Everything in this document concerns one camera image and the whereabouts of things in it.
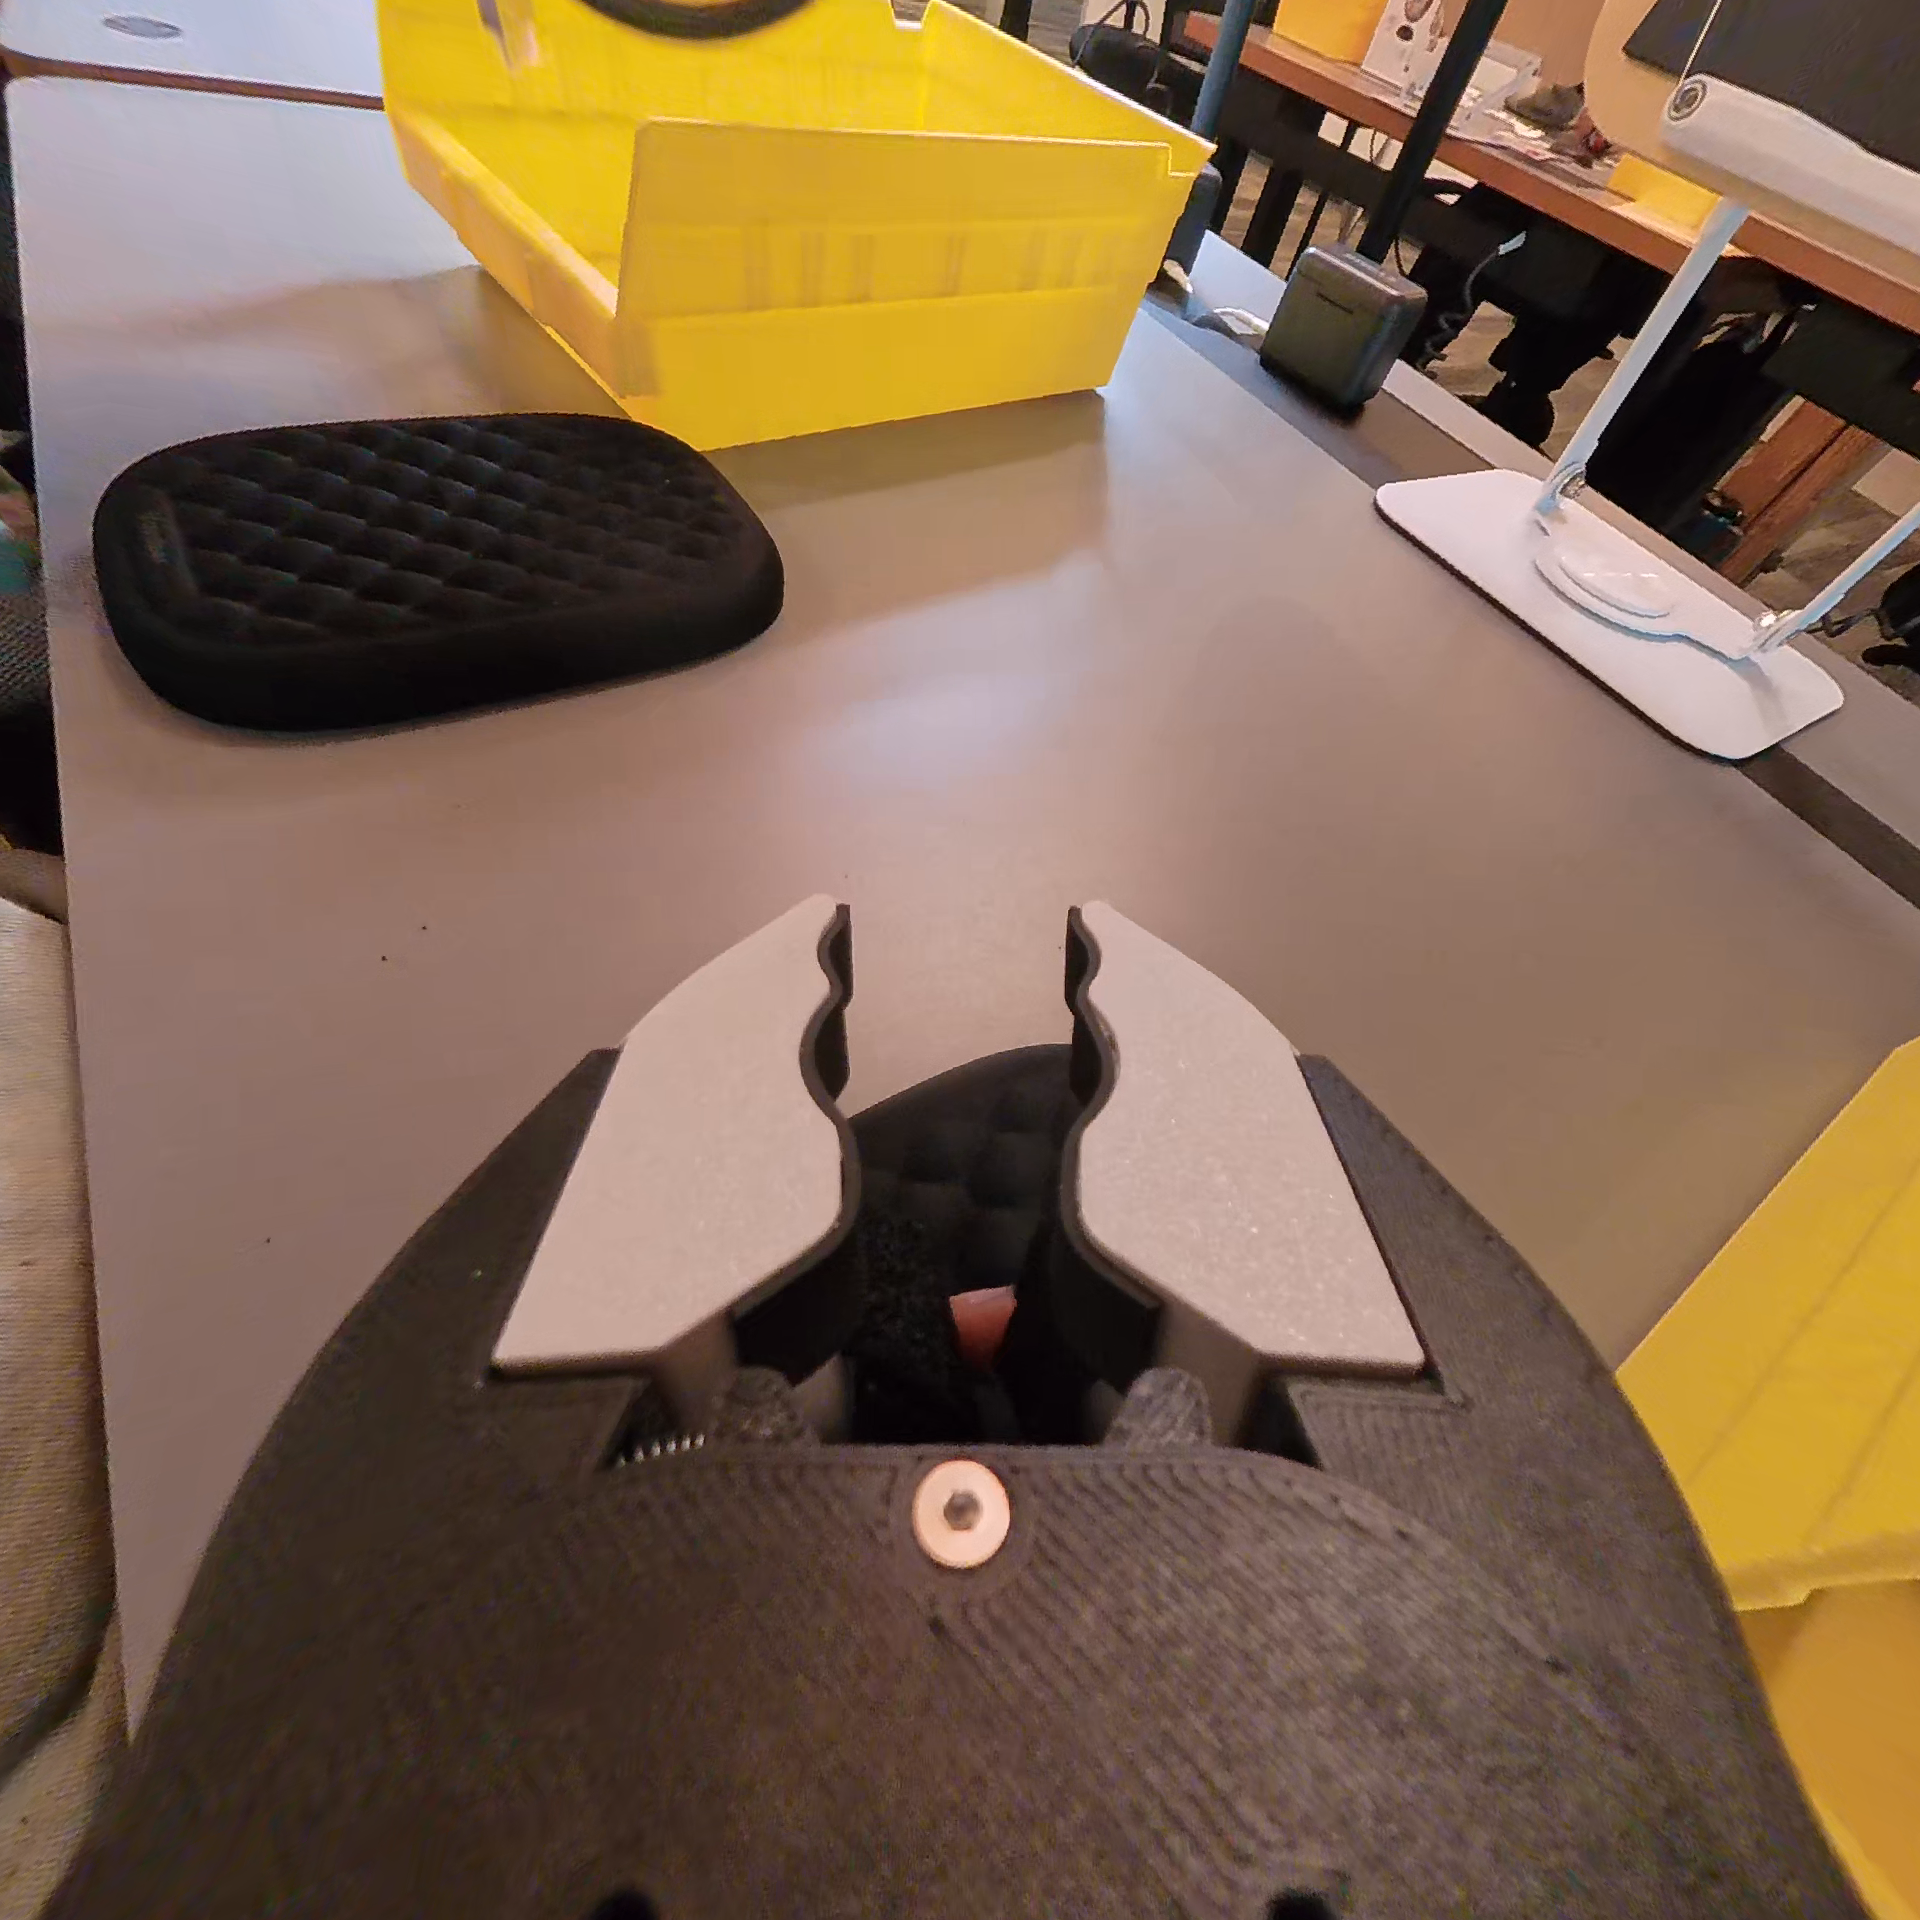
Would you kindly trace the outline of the white board stand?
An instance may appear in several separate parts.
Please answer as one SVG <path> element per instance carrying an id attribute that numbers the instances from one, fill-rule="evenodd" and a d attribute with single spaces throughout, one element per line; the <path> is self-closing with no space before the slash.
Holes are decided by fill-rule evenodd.
<path id="1" fill-rule="evenodd" d="M 1693 178 L 1731 181 L 1545 477 L 1510 467 L 1396 482 L 1378 513 L 1564 660 L 1684 747 L 1760 756 L 1843 696 L 1792 639 L 1916 533 L 1916 509 L 1794 612 L 1742 617 L 1580 494 L 1603 429 L 1765 198 L 1916 254 L 1916 17 L 1843 44 L 1816 24 L 1805 52 L 1772 52 L 1714 7 L 1655 129 Z"/>

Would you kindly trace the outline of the yellow plastic bins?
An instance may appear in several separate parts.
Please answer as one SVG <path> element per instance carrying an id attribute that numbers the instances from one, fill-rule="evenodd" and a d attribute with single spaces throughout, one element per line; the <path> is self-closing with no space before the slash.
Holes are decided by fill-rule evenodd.
<path id="1" fill-rule="evenodd" d="M 1209 139 L 952 3 L 376 6 L 400 168 L 698 450 L 1099 387 Z"/>

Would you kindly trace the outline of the black light stand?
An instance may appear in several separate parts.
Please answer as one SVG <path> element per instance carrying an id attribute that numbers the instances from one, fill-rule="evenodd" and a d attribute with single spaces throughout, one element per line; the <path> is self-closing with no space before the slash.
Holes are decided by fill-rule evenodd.
<path id="1" fill-rule="evenodd" d="M 1218 142 L 1222 116 L 1233 88 L 1239 56 L 1252 32 L 1259 1 L 1222 1 L 1214 19 L 1212 52 L 1187 122 L 1195 137 Z"/>

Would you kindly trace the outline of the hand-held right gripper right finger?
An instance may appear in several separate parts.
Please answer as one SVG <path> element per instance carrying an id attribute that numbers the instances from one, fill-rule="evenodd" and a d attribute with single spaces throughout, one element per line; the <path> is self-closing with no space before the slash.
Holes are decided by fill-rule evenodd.
<path id="1" fill-rule="evenodd" d="M 1061 1320 L 1104 1379 L 1427 1364 L 1294 1043 L 1107 902 L 1068 912 Z"/>

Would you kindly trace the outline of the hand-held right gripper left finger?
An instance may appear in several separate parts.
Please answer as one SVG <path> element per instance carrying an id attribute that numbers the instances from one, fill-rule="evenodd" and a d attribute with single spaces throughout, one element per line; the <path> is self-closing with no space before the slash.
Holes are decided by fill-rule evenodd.
<path id="1" fill-rule="evenodd" d="M 628 1032 L 495 1335 L 506 1378 L 812 1379 L 860 1312 L 852 909 L 812 893 Z"/>

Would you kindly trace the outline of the small black box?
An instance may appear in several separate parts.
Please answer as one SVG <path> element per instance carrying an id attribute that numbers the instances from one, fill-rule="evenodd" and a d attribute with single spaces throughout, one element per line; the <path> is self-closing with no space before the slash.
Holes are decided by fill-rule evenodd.
<path id="1" fill-rule="evenodd" d="M 1310 246 L 1284 282 L 1259 340 L 1259 367 L 1351 419 L 1386 380 L 1427 311 L 1427 291 L 1349 246 Z"/>

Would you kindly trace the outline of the brown workbench with black legs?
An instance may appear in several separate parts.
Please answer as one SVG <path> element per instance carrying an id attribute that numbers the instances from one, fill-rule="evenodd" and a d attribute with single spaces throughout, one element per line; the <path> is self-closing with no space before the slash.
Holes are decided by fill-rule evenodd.
<path id="1" fill-rule="evenodd" d="M 1372 134 L 1411 125 L 1407 108 L 1373 91 L 1360 68 L 1249 30 L 1214 147 L 1223 208 L 1247 161 L 1265 168 L 1237 244 L 1245 257 L 1288 275 L 1307 247 L 1332 246 L 1332 229 L 1315 229 L 1284 251 L 1307 187 L 1362 215 L 1375 209 L 1387 161 L 1323 136 L 1332 118 Z M 1475 407 L 1545 451 L 1571 422 L 1556 410 L 1562 390 L 1638 332 L 1689 241 L 1644 225 L 1606 189 L 1551 184 L 1541 161 L 1462 136 L 1446 136 L 1435 160 L 1462 181 L 1430 172 L 1400 234 L 1400 274 L 1427 296 L 1404 357 L 1440 363 L 1452 313 L 1506 313 L 1490 355 L 1496 384 Z M 1916 332 L 1891 311 L 1916 318 L 1916 294 L 1847 300 L 1842 264 L 1794 270 L 1792 246 L 1765 240 L 1760 221 L 1742 227 L 1588 464 L 1595 492 L 1680 546 L 1708 533 L 1714 497 L 1738 505 L 1740 533 L 1698 546 L 1701 558 L 1769 561 L 1859 471 L 1891 454 L 1916 461 Z"/>

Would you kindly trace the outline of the black board with wooden frame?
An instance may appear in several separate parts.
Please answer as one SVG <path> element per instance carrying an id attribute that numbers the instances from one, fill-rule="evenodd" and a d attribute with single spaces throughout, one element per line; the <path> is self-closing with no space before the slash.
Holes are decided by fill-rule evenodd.
<path id="1" fill-rule="evenodd" d="M 1667 81 L 1735 83 L 1918 168 L 1914 1 L 1636 3 L 1624 56 Z"/>

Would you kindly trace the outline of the black stand pole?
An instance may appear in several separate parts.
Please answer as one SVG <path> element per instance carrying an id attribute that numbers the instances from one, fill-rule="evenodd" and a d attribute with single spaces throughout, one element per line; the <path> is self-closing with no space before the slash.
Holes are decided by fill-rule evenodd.
<path id="1" fill-rule="evenodd" d="M 1364 259 L 1375 266 L 1386 264 L 1394 240 L 1422 194 L 1438 145 L 1452 128 L 1454 111 L 1474 80 L 1506 10 L 1508 1 L 1463 1 L 1460 6 L 1452 35 L 1422 94 L 1418 111 L 1400 139 L 1400 155 L 1387 169 L 1378 199 L 1356 240 L 1356 251 Z"/>

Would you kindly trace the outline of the yellow divided plastic bin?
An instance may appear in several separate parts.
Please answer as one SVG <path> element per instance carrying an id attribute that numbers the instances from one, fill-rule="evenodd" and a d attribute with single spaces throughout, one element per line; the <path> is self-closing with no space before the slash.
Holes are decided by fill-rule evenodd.
<path id="1" fill-rule="evenodd" d="M 1621 1361 L 1872 1916 L 1918 1913 L 1918 1043 Z"/>

